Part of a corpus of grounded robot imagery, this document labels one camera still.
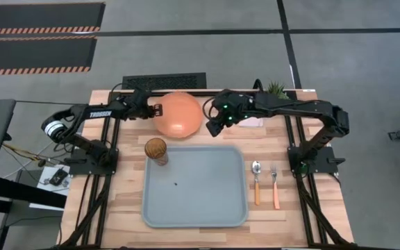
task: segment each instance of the silver spoon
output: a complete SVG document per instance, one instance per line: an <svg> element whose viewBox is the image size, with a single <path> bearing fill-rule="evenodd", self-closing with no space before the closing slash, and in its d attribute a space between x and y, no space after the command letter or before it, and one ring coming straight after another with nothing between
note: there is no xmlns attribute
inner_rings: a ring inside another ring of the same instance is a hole
<svg viewBox="0 0 400 250"><path fill-rule="evenodd" d="M253 165L251 167L253 173L254 173L254 181L255 181L255 188L254 190L256 191L256 205L260 205L260 195L259 195L259 188L258 188L258 175L262 171L262 165L258 161L254 161Z"/></svg>

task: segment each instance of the green plant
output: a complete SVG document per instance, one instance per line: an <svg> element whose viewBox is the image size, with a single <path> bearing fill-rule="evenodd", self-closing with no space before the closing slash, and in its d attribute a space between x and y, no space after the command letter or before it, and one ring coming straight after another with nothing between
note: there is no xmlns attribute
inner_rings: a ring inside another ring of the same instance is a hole
<svg viewBox="0 0 400 250"><path fill-rule="evenodd" d="M279 99L289 99L289 97L283 92L283 88L285 88L284 84L281 84L278 81L271 81L268 87L268 93L275 94Z"/></svg>

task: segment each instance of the gray floor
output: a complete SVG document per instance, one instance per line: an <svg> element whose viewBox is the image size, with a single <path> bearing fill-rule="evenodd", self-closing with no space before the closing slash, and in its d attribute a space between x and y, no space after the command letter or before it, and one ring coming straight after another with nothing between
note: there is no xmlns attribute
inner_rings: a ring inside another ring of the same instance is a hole
<svg viewBox="0 0 400 250"><path fill-rule="evenodd" d="M285 9L290 28L400 27L400 1L288 0ZM107 0L101 30L280 27L275 1ZM333 146L347 158L340 178L356 242L400 248L400 142L387 138L400 127L400 34L293 35L292 41L303 88L317 89L350 114L350 135ZM90 72L0 76L0 98L85 102L91 90L111 88L122 76L183 72L206 72L209 88L247 88L255 78L292 87L282 35L103 37ZM47 146L40 123L61 108L17 104L13 144L31 151ZM0 153L0 176L18 167ZM14 227L5 249L50 247L57 232L55 224Z"/></svg>

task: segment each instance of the orange handle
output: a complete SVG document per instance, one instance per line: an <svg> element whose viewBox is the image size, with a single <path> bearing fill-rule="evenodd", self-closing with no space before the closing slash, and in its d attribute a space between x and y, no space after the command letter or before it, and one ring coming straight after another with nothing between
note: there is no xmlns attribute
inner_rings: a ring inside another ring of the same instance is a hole
<svg viewBox="0 0 400 250"><path fill-rule="evenodd" d="M274 209L281 209L281 205L278 202L277 183L273 184L273 201L274 201Z"/></svg>
<svg viewBox="0 0 400 250"><path fill-rule="evenodd" d="M256 183L255 191L256 191L256 205L258 206L260 205L260 193L258 191L258 183Z"/></svg>

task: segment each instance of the gray tray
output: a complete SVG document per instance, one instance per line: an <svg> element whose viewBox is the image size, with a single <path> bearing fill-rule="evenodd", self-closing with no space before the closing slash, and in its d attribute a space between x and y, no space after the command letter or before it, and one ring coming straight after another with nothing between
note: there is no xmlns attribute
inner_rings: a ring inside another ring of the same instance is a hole
<svg viewBox="0 0 400 250"><path fill-rule="evenodd" d="M248 217L244 161L232 146L168 147L147 158L142 218L151 227L230 227Z"/></svg>

